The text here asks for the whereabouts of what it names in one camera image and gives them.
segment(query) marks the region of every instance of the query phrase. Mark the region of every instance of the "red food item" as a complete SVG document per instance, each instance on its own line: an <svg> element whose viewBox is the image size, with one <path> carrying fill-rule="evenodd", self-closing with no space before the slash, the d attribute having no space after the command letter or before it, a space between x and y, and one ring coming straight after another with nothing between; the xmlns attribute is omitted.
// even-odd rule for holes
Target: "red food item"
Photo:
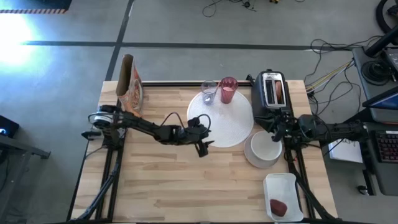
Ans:
<svg viewBox="0 0 398 224"><path fill-rule="evenodd" d="M286 214L287 206L285 203L275 199L269 200L269 203L271 205L271 211L273 212L273 214L279 217L283 217Z"/></svg>

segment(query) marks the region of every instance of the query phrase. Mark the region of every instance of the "concrete floor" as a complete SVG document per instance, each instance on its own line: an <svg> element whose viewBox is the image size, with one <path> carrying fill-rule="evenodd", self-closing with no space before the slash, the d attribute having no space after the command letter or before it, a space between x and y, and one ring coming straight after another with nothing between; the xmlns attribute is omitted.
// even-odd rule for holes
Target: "concrete floor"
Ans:
<svg viewBox="0 0 398 224"><path fill-rule="evenodd" d="M244 79L267 68L284 73L286 79L303 79L318 57L292 46L309 46L316 38L349 44L381 34L373 0L257 0L257 12L223 1L214 17L205 18L201 10L210 2L135 0L123 42L283 45L290 50L122 47L115 52L109 78L117 80L122 55L133 54L143 80ZM75 0L64 15L0 14L0 28L6 31L0 35L0 114L21 125L20 141L52 152L47 161L31 160L15 196L14 204L28 223L62 222L67 217L87 144L80 133L90 127L86 116L95 112L114 53L114 47L101 45L118 39L127 3ZM17 43L26 40L39 45ZM77 46L88 44L99 47ZM325 54L312 78L351 57L350 52ZM359 83L355 68L347 74ZM343 76L317 95L318 100L327 100L340 81ZM356 90L332 102L321 118L344 121L355 114L357 103ZM397 197L365 197L355 190L364 182L361 165L329 158L325 164L340 218L395 223L395 211L389 208L398 207Z"/></svg>

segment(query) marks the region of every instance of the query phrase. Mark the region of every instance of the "round white tray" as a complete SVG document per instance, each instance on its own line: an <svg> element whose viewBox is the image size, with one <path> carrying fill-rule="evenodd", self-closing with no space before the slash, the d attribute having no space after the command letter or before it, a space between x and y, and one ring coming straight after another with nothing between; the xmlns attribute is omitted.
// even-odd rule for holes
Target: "round white tray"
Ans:
<svg viewBox="0 0 398 224"><path fill-rule="evenodd" d="M198 115L207 114L211 119L209 136L203 141L214 141L211 146L232 147L243 142L253 128L254 120L251 104L236 91L231 103L221 102L221 90L218 89L212 105L205 105L202 92L191 101L187 110L187 118L192 119ZM208 126L208 118L200 117L200 122Z"/></svg>

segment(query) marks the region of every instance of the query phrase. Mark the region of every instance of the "desk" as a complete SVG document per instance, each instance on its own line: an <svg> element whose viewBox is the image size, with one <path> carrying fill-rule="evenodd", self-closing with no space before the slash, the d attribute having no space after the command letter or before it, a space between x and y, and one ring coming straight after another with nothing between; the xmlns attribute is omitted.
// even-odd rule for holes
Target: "desk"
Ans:
<svg viewBox="0 0 398 224"><path fill-rule="evenodd" d="M310 114L304 83L287 81L294 114ZM99 104L115 105L117 82L104 82ZM143 118L160 124L171 112L185 122L187 107L199 87L144 87ZM249 101L251 87L239 87ZM178 124L171 116L166 124ZM254 125L252 133L260 131ZM87 153L102 141L92 141ZM81 215L101 185L106 150L92 154L84 163L73 204L72 218ZM310 188L320 203L337 217L328 176L318 148L303 150ZM245 158L243 143L229 148L209 147L199 158L194 146L164 146L151 136L130 129L114 210L114 222L271 222L266 215L262 181L269 173L288 172L280 157L269 169L257 169ZM308 216L304 194L300 201ZM109 194L104 210L108 210Z"/></svg>

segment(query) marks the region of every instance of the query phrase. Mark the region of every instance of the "computer monitor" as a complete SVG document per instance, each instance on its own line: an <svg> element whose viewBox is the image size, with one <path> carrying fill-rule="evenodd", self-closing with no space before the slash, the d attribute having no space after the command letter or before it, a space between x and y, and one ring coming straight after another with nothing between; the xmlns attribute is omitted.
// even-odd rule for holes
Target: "computer monitor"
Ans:
<svg viewBox="0 0 398 224"><path fill-rule="evenodd" d="M398 110L398 86L363 102L362 106L386 110Z"/></svg>

